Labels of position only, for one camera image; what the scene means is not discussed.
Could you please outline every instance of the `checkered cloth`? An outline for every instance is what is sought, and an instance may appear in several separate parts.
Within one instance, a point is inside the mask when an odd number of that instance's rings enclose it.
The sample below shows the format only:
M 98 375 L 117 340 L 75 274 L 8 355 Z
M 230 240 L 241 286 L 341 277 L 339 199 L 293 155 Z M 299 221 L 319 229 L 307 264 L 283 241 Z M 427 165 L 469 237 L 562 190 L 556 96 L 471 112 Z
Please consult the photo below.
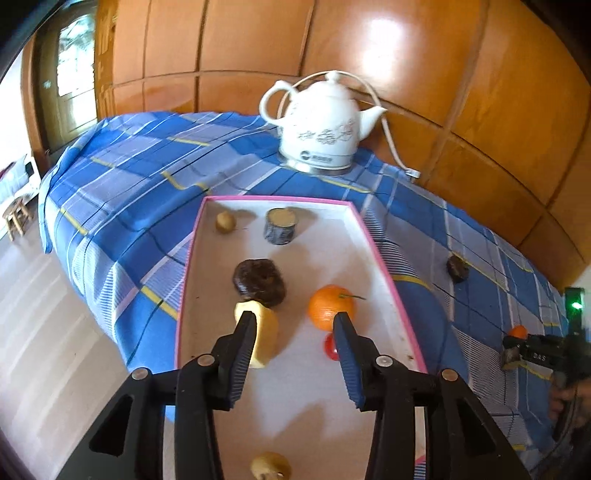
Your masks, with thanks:
M 281 167 L 260 117 L 138 113 L 106 119 L 41 185 L 45 252 L 55 248 L 129 370 L 174 368 L 176 318 L 194 220 L 205 195 L 348 200 L 362 214 L 404 302 L 427 368 L 454 368 L 526 465 L 551 445 L 550 372 L 499 369 L 504 333 L 566 332 L 563 300 L 515 248 L 464 211 L 359 149 L 338 179 Z M 470 266 L 454 285 L 451 254 Z

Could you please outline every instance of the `wooden floor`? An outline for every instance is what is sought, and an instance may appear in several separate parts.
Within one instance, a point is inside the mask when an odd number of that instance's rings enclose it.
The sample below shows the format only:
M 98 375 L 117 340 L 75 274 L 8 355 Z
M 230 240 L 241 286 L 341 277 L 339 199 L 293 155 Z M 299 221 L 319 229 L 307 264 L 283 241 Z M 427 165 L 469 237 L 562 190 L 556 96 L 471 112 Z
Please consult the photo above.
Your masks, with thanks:
M 128 375 L 39 228 L 0 239 L 0 430 L 38 480 L 53 480 Z M 165 478 L 172 478 L 172 435 Z

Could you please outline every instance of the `human hand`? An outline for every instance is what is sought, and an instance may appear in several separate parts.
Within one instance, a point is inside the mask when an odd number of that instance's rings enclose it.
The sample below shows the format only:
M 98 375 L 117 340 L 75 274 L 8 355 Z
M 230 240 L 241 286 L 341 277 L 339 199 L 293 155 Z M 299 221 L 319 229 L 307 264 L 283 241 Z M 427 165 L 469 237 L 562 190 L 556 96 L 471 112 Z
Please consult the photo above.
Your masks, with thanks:
M 569 388 L 560 389 L 554 383 L 550 387 L 550 408 L 548 416 L 552 422 L 558 420 L 564 410 L 564 402 L 576 397 L 577 410 L 574 414 L 573 427 L 579 428 L 591 419 L 591 378 L 581 380 Z

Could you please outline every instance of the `metal bolt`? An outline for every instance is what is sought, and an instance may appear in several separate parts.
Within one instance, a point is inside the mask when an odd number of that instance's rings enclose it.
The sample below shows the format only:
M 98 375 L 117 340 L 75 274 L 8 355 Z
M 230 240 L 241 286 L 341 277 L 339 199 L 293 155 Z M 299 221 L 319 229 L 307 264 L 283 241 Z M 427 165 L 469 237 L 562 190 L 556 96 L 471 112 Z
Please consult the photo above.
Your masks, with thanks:
M 446 368 L 443 372 L 441 372 L 441 376 L 448 382 L 455 382 L 457 380 L 457 372 L 451 368 Z
M 131 372 L 131 378 L 134 380 L 143 380 L 148 376 L 148 369 L 144 367 L 136 368 Z
M 204 353 L 203 355 L 199 355 L 197 357 L 197 363 L 202 367 L 209 367 L 209 365 L 213 365 L 216 361 L 216 358 L 209 353 Z
M 375 359 L 375 362 L 379 367 L 391 367 L 394 365 L 394 360 L 392 360 L 392 357 L 388 355 L 380 355 L 377 357 L 377 359 Z

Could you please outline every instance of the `orange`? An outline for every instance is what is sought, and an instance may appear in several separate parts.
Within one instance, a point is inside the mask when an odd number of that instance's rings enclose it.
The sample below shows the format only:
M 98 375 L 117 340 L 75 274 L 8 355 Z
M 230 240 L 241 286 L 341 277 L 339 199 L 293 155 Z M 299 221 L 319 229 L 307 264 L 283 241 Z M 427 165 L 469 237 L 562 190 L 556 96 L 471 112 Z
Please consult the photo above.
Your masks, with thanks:
M 521 338 L 522 340 L 527 340 L 527 328 L 523 325 L 514 326 L 511 330 L 509 330 L 509 335 L 512 337 Z
M 308 304 L 308 317 L 316 328 L 332 332 L 332 322 L 339 312 L 346 312 L 351 321 L 357 308 L 355 298 L 349 290 L 338 285 L 327 285 L 312 295 Z

